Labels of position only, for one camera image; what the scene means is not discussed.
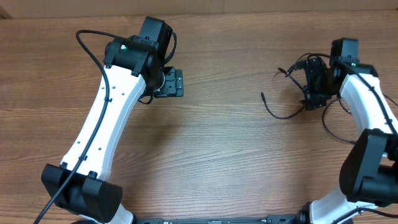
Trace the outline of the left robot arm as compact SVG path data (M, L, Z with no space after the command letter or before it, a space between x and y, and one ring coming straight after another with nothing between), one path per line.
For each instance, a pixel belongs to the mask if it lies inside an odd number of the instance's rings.
M134 223L121 203L123 189L109 182L114 154L135 104L183 96L183 73L169 65L176 46L173 29L154 17L144 19L137 35L111 36L104 59L96 61L101 83L76 141L59 165L43 169L50 205L81 223Z

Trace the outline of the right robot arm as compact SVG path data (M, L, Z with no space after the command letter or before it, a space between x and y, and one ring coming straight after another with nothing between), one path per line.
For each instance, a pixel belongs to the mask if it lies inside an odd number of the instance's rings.
M303 108L326 106L333 95L348 105L359 137L340 169L339 186L308 203L293 223L351 223L363 212L396 218L379 208L397 203L397 164L385 166L382 157L397 162L397 118L382 94L379 75L358 58L358 40L341 38L331 52L308 54L294 70L304 70Z

